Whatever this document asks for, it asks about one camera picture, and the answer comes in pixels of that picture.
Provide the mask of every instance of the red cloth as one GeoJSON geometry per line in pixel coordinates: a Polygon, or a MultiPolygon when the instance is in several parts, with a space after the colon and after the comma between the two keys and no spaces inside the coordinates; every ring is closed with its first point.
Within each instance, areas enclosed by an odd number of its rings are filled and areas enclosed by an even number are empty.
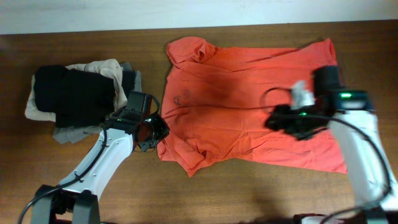
{"type": "MultiPolygon", "coordinates": [[[[157,147],[163,161],[177,161],[191,177],[218,161],[240,158],[282,166],[346,173],[337,141],[329,131],[309,141],[264,127],[268,115],[261,95],[272,87],[291,88],[312,71],[336,65],[331,40],[303,49],[215,47],[198,37],[167,45],[173,63],[162,104],[170,135],[157,147]]],[[[267,105],[288,103],[282,91],[267,105]]]]}

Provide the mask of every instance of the black cloth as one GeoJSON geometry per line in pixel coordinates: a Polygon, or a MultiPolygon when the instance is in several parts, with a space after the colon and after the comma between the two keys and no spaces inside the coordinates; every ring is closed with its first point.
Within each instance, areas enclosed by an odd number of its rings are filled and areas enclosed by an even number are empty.
{"type": "Polygon", "coordinates": [[[122,88],[127,98],[129,98],[130,91],[134,90],[136,76],[137,75],[135,71],[123,71],[122,88]]]}
{"type": "Polygon", "coordinates": [[[54,112],[58,128],[99,125],[114,112],[113,79],[98,73],[61,65],[40,67],[34,92],[37,109],[54,112]]]}

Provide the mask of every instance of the pile of clothes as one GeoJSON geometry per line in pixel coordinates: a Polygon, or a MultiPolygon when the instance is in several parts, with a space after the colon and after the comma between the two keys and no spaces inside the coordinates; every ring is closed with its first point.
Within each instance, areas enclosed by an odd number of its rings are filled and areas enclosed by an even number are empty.
{"type": "Polygon", "coordinates": [[[54,139],[75,143],[99,133],[100,124],[126,105],[132,90],[142,91],[141,73],[128,62],[44,66],[32,77],[25,115],[55,122],[54,139]]]}

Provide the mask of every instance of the wire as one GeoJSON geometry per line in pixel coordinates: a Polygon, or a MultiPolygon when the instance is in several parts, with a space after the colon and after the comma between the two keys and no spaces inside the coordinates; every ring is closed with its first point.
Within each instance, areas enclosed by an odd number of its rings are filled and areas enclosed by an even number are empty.
{"type": "Polygon", "coordinates": [[[348,212],[357,212],[360,210],[369,210],[370,208],[374,208],[377,207],[379,205],[379,203],[381,201],[383,201],[388,194],[391,192],[392,187],[391,187],[391,177],[390,177],[390,173],[389,170],[387,168],[387,164],[382,156],[382,154],[380,153],[379,149],[377,148],[376,144],[374,143],[374,141],[362,130],[360,130],[359,128],[357,128],[356,126],[354,126],[353,124],[350,124],[346,121],[343,121],[341,119],[338,118],[332,118],[332,117],[328,117],[328,116],[320,116],[320,115],[305,115],[305,116],[300,116],[300,115],[295,115],[295,114],[288,114],[288,115],[284,115],[284,114],[274,114],[274,116],[282,118],[282,119],[322,119],[322,120],[327,120],[327,121],[335,121],[337,123],[346,125],[352,129],[354,129],[355,131],[357,131],[360,135],[362,135],[362,137],[364,138],[365,141],[367,141],[372,148],[374,149],[374,152],[376,153],[377,157],[379,158],[380,162],[381,162],[381,166],[383,169],[383,173],[384,173],[384,178],[386,180],[386,188],[383,190],[381,196],[371,202],[367,202],[364,203],[363,205],[359,205],[356,207],[352,207],[352,208],[347,208],[344,210],[340,210],[337,212],[334,212],[328,216],[326,216],[325,218],[323,218],[323,220],[320,222],[320,224],[324,224],[326,223],[328,220],[330,220],[331,218],[337,216],[337,215],[341,215],[344,213],[348,213],[348,212]]]}
{"type": "Polygon", "coordinates": [[[107,133],[106,133],[106,128],[104,128],[103,131],[104,131],[104,141],[103,141],[103,143],[102,143],[101,149],[99,150],[97,156],[94,158],[93,162],[91,162],[91,164],[90,164],[80,175],[76,175],[76,174],[75,174],[76,177],[75,177],[74,180],[71,180],[71,181],[69,181],[69,182],[67,182],[67,183],[65,183],[65,184],[62,184],[62,185],[58,185],[58,186],[56,186],[54,189],[49,190],[48,192],[46,192],[46,193],[44,193],[44,194],[42,194],[42,195],[35,196],[35,197],[25,206],[25,208],[21,211],[21,214],[19,215],[19,218],[18,218],[18,224],[22,224],[22,221],[23,221],[23,219],[24,219],[24,216],[25,216],[26,212],[28,211],[28,209],[29,209],[34,203],[36,203],[37,201],[39,201],[40,199],[42,199],[42,198],[44,198],[44,197],[46,197],[46,196],[48,196],[48,195],[54,194],[55,192],[57,192],[57,191],[59,191],[59,190],[65,188],[65,187],[68,187],[68,186],[71,186],[72,184],[75,184],[76,182],[80,181],[81,178],[83,178],[83,177],[90,171],[91,168],[93,168],[93,166],[95,165],[95,163],[97,162],[97,160],[100,158],[100,156],[102,155],[102,153],[103,153],[103,151],[104,151],[104,149],[105,149],[105,147],[106,147],[106,140],[107,140],[107,138],[108,138],[108,135],[107,135],[107,133]]]}
{"type": "Polygon", "coordinates": [[[267,110],[268,108],[271,108],[271,107],[274,107],[274,106],[266,106],[266,96],[267,96],[267,94],[269,93],[269,92],[271,92],[271,91],[274,91],[274,90],[284,90],[284,91],[287,91],[287,92],[289,92],[289,93],[291,93],[292,92],[292,90],[291,89],[289,89],[289,88],[282,88],[282,87],[273,87],[273,88],[270,88],[270,89],[268,89],[267,91],[265,91],[262,95],[261,95],[261,97],[260,97],[260,105],[261,105],[261,108],[264,110],[264,112],[266,112],[266,113],[271,113],[269,110],[267,110]]]}

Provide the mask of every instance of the white wall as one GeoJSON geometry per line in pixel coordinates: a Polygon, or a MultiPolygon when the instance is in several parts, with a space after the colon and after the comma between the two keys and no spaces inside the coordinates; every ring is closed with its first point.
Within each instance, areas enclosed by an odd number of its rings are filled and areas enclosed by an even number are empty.
{"type": "Polygon", "coordinates": [[[398,19],[398,0],[1,0],[0,34],[398,19]]]}

